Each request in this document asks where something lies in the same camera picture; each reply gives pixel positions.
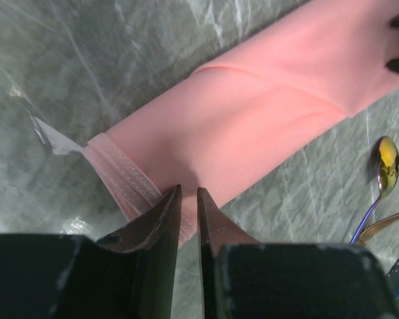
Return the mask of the pink satin napkin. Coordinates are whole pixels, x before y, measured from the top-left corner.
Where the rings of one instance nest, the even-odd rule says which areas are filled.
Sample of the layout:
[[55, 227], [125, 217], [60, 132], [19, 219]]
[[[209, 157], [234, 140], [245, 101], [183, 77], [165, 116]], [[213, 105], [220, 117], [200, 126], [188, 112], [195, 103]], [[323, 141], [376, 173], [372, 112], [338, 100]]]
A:
[[223, 206], [303, 146], [399, 87], [399, 1], [309, 1], [197, 68], [83, 149], [128, 220], [181, 185]]

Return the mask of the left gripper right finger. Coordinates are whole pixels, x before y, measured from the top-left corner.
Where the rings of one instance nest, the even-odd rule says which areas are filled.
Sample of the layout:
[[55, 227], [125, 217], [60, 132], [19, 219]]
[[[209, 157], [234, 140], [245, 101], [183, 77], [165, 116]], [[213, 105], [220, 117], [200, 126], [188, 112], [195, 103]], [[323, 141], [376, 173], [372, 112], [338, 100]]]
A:
[[366, 248], [262, 243], [199, 188], [205, 318], [399, 318], [392, 286]]

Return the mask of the rose gold fork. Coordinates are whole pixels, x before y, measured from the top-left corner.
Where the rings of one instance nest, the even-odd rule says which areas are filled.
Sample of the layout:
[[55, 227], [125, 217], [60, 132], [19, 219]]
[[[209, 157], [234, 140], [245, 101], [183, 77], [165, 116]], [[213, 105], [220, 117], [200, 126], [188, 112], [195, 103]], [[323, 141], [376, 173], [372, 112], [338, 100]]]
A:
[[391, 216], [385, 217], [365, 227], [361, 232], [361, 234], [359, 235], [356, 244], [361, 246], [366, 246], [369, 240], [373, 238], [373, 236], [381, 232], [383, 229], [389, 227], [393, 223], [397, 222], [398, 220], [399, 220], [399, 213], [395, 213]]

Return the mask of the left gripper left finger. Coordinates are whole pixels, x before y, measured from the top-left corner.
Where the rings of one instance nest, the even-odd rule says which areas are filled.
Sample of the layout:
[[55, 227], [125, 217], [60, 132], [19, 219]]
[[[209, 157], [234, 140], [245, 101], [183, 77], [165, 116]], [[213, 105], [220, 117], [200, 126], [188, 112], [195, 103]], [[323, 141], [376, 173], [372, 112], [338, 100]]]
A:
[[182, 190], [93, 241], [0, 234], [0, 318], [169, 318]]

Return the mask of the gold spoon with purple handle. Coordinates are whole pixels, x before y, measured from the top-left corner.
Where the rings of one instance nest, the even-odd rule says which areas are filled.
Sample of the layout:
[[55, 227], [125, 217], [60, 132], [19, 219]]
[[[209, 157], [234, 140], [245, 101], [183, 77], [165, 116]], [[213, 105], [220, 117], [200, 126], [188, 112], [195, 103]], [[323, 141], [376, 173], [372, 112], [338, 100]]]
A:
[[392, 193], [398, 182], [399, 152], [391, 137], [383, 136], [380, 138], [376, 149], [376, 155], [376, 177], [378, 182], [379, 196], [362, 218], [359, 226], [352, 236], [352, 239], [350, 240], [351, 245], [356, 245], [356, 241], [363, 229], [371, 225], [368, 220], [370, 219], [374, 209], [384, 198], [388, 197]]

